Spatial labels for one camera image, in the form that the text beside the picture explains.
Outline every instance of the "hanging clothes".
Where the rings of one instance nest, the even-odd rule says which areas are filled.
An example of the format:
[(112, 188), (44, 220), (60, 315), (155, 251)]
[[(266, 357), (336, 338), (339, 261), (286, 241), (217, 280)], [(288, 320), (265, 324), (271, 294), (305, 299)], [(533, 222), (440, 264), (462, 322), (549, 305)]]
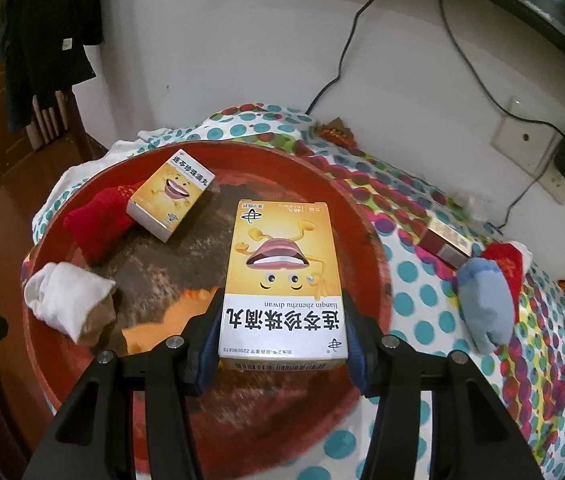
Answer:
[(50, 108), (55, 92), (96, 76), (86, 44), (102, 42), (100, 0), (2, 0), (0, 59), (11, 131), (32, 122), (32, 99)]

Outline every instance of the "cartoon mouth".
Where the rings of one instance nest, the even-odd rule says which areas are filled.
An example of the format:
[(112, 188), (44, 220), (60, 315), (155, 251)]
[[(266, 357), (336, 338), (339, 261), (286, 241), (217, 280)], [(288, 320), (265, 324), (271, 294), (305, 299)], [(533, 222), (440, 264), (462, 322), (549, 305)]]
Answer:
[(165, 183), (165, 194), (169, 198), (173, 198), (174, 200), (179, 200), (181, 198), (187, 198), (189, 196), (189, 192), (182, 186), (176, 184), (175, 180), (168, 178)]
[(246, 266), (256, 270), (305, 269), (309, 267), (309, 261), (296, 243), (285, 238), (272, 238), (247, 259)]

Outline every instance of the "black cable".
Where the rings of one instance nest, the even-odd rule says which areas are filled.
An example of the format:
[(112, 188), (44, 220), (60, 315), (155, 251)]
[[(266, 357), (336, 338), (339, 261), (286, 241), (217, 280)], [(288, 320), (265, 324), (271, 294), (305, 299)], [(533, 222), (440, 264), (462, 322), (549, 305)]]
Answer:
[(325, 94), (325, 92), (327, 92), (327, 90), (329, 90), (333, 85), (335, 85), (338, 81), (340, 81), (340, 76), (343, 74), (343, 61), (345, 60), (345, 55), (347, 54), (349, 45), (352, 43), (352, 40), (354, 39), (354, 34), (356, 32), (356, 27), (358, 25), (358, 18), (360, 18), (361, 14), (365, 12), (365, 10), (367, 10), (367, 8), (371, 4), (373, 4), (374, 1), (376, 0), (368, 0), (367, 3), (365, 3), (358, 10), (358, 12), (356, 12), (356, 15), (354, 16), (354, 23), (352, 25), (352, 30), (349, 32), (349, 38), (347, 38), (347, 42), (345, 43), (343, 52), (340, 55), (340, 61), (338, 62), (338, 75), (335, 78), (333, 78), (329, 83), (327, 83), (323, 87), (323, 89), (319, 92), (319, 94), (316, 97), (314, 97), (314, 100), (311, 102), (309, 108), (307, 108), (307, 111), (305, 112), (307, 115), (310, 115), (310, 113), (312, 112), (316, 104), (320, 101), (320, 98)]
[[(527, 119), (525, 117), (521, 117), (521, 116), (518, 116), (516, 114), (512, 114), (509, 110), (504, 108), (504, 106), (502, 106), (498, 101), (496, 101), (496, 98), (491, 94), (491, 92), (487, 89), (485, 84), (482, 82), (482, 79), (480, 78), (478, 72), (476, 72), (474, 65), (470, 62), (469, 58), (466, 56), (466, 54), (464, 53), (461, 46), (458, 44), (458, 41), (456, 41), (456, 38), (454, 37), (453, 32), (451, 31), (451, 27), (449, 25), (449, 22), (447, 21), (447, 14), (445, 13), (445, 4), (443, 3), (443, 0), (438, 0), (438, 8), (440, 9), (441, 17), (443, 19), (443, 25), (445, 26), (445, 31), (447, 32), (447, 36), (449, 37), (451, 43), (453, 44), (453, 46), (456, 49), (456, 51), (458, 52), (458, 54), (463, 58), (463, 61), (467, 65), (467, 68), (469, 68), (469, 71), (474, 76), (474, 79), (479, 84), (482, 91), (485, 93), (485, 95), (488, 97), (488, 99), (494, 104), (494, 106), (496, 106), (496, 108), (498, 108), (506, 116), (511, 117), (512, 119), (514, 119), (516, 121), (520, 121), (522, 123), (528, 123), (528, 124), (543, 124), (544, 126), (549, 126), (552, 130), (559, 133), (561, 137), (565, 137), (565, 134), (562, 132), (562, 130), (559, 127), (557, 127), (555, 124), (552, 124), (549, 121), (541, 121), (541, 120), (537, 120), (537, 119)], [(501, 225), (498, 226), (499, 230), (502, 229), (503, 227), (505, 227), (507, 225), (507, 223), (509, 222), (509, 215), (511, 214), (511, 211), (514, 208), (514, 206), (522, 200), (522, 198), (525, 196), (525, 194), (531, 189), (531, 186), (536, 184), (545, 175), (545, 173), (547, 173), (547, 170), (549, 170), (549, 167), (553, 162), (555, 153), (556, 152), (554, 150), (554, 152), (551, 154), (551, 156), (547, 160), (547, 164), (545, 165), (543, 170), (540, 172), (540, 174), (537, 177), (535, 177), (529, 183), (529, 185), (525, 188), (525, 190), (518, 196), (518, 198), (516, 198), (509, 205), (509, 207), (507, 208), (507, 213), (505, 215), (505, 221)]]

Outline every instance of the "red cloth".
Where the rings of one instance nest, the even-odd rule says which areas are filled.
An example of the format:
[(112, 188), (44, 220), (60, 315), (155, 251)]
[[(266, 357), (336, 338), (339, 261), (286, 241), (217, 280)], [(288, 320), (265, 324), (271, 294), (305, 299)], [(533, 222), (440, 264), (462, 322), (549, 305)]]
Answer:
[(142, 182), (108, 187), (96, 193), (88, 204), (65, 216), (63, 225), (82, 250), (89, 265), (100, 262), (133, 225), (127, 203)]
[(496, 262), (509, 285), (514, 301), (514, 322), (519, 322), (518, 303), (523, 287), (523, 255), (512, 244), (492, 243), (480, 255), (481, 258)]

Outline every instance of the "colorful bedsheet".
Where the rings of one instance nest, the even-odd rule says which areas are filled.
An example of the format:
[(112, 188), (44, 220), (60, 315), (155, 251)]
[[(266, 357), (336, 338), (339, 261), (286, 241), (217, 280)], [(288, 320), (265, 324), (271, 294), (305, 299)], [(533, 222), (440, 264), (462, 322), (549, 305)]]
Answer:
[[(525, 276), (520, 322), (509, 346), (495, 354), (476, 352), (455, 293), (454, 275), (416, 245), (428, 216), (468, 237), (475, 255), (493, 237), (489, 224), (472, 225), (463, 210), (437, 187), (363, 152), (351, 153), (313, 136), (315, 123), (299, 110), (247, 104), (211, 116), (193, 128), (141, 132), (135, 142), (117, 142), (99, 161), (61, 177), (34, 218), (34, 242), (60, 206), (105, 167), (159, 146), (186, 140), (235, 140), (301, 156), (347, 190), (374, 225), (392, 278), (391, 333), (416, 350), (447, 355), (466, 351), (518, 423), (545, 478), (565, 475), (565, 295), (536, 264)], [(339, 428), (297, 460), (254, 478), (329, 480), (360, 478), (378, 399), (361, 399)], [(416, 478), (426, 478), (431, 459), (431, 394), (421, 399)]]

